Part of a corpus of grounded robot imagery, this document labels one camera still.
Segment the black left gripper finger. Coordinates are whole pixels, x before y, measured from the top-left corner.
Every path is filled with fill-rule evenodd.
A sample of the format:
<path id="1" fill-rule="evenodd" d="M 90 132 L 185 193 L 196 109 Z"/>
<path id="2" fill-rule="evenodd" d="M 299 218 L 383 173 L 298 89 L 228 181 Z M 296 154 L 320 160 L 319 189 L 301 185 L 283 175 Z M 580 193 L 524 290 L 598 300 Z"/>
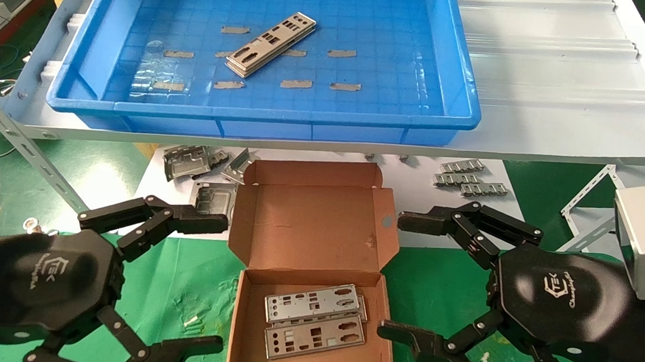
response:
<path id="1" fill-rule="evenodd" d="M 192 356 L 220 353 L 224 347 L 219 336 L 172 339 L 145 345 L 113 306 L 100 308 L 97 319 L 130 354 L 125 362 L 186 362 Z M 65 339 L 51 335 L 28 352 L 23 362 L 76 362 L 59 356 L 64 345 Z"/>
<path id="2" fill-rule="evenodd" d="M 83 211 L 78 221 L 82 230 L 98 234 L 133 225 L 116 246 L 118 255 L 128 263 L 174 232 L 214 235 L 229 228 L 226 214 L 200 213 L 192 204 L 170 204 L 153 195 Z"/>

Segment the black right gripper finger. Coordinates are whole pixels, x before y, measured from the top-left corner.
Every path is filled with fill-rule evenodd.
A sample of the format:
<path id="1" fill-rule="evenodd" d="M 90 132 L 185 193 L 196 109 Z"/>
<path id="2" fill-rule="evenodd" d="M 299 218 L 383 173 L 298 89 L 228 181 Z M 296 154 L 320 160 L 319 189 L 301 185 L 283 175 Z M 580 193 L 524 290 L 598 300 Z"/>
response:
<path id="1" fill-rule="evenodd" d="M 448 339 L 432 330 L 391 320 L 381 320 L 377 325 L 379 337 L 409 347 L 415 362 L 472 362 L 467 352 L 495 332 L 512 333 L 507 340 L 531 356 L 532 362 L 559 362 L 548 346 L 521 334 L 521 328 L 515 328 L 497 309 L 491 309 Z"/>
<path id="2" fill-rule="evenodd" d="M 493 270 L 500 256 L 486 234 L 513 246 L 537 246 L 544 237 L 539 228 L 478 202 L 457 208 L 434 206 L 428 213 L 403 211 L 397 226 L 419 235 L 451 237 L 484 270 Z"/>

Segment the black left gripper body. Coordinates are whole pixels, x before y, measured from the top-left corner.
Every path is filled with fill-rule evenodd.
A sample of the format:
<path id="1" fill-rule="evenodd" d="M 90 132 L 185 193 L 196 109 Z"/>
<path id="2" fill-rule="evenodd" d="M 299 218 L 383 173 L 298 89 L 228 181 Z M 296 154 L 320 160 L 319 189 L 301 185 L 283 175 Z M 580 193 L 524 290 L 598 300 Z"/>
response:
<path id="1" fill-rule="evenodd" d="M 0 237 L 0 344 L 90 335 L 124 285 L 118 251 L 94 231 Z"/>

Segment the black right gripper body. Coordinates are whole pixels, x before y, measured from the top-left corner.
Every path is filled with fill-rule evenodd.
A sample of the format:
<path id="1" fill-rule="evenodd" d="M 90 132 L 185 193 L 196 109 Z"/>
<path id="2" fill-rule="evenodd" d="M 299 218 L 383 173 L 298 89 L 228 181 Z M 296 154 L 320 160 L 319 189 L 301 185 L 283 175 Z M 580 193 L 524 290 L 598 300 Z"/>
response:
<path id="1" fill-rule="evenodd" d="M 502 254 L 492 304 L 520 350 L 546 347 L 573 362 L 645 362 L 645 301 L 624 265 L 535 245 Z"/>

